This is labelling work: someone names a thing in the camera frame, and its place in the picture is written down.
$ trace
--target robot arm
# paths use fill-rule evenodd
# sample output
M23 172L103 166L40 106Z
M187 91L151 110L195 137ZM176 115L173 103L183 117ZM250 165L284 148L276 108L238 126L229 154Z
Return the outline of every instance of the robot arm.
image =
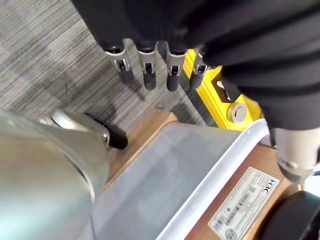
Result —
M296 183L313 174L320 146L319 0L72 2L125 82L132 76L125 38L137 46L149 90L156 87L157 41L168 44L170 91L186 50L201 48L201 62L223 65L223 79L259 103L283 174Z

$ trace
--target silver metal cylinder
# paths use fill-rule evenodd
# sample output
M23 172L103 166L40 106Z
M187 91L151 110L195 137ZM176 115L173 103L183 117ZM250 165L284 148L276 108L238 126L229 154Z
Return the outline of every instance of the silver metal cylinder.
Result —
M195 59L193 63L193 74L194 75L200 75L202 78L206 74L206 72L209 70L209 66L204 63L203 57L200 53L200 50L197 49L195 53Z
M127 50L127 45L125 43L124 43L124 48L121 52L112 53L112 52L106 51L106 54L109 56L111 63L114 65L115 69L118 72L130 70L128 50Z
M174 54L170 52L169 47L167 48L166 64L169 76L180 76L186 54L187 52L185 52L184 54Z
M76 240L103 192L101 136L0 109L0 239Z
M139 61L144 74L156 72L156 50L152 52L138 51Z
M278 151L278 165L293 183L303 184L318 164L320 127L308 130L272 130Z

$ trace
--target white sticker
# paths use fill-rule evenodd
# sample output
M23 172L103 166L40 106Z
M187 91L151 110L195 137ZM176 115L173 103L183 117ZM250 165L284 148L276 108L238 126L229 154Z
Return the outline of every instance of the white sticker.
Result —
M223 240L241 240L279 180L249 167L208 225Z

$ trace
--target black cover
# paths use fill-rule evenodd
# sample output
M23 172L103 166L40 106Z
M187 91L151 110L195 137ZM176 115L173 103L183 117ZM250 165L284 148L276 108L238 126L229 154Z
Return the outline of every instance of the black cover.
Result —
M298 191L269 216L261 240L318 240L320 198Z
M106 51L130 38L204 45L269 127L320 127L320 0L72 0Z

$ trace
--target yellow metal frame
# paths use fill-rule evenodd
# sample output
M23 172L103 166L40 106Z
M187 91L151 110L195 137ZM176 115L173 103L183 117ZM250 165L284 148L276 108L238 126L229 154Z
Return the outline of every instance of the yellow metal frame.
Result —
M195 50L189 49L183 64L183 70L189 78L193 70L195 56ZM218 66L215 69L207 71L204 75L201 86L198 87L196 91L219 128L243 131L252 122L261 118L261 109L257 102L245 97L242 94L235 102L244 103L247 106L247 115L242 123L233 123L229 121L227 118L227 111L231 103L221 102L220 97L218 96L212 84L212 80L218 75L221 69L222 66Z

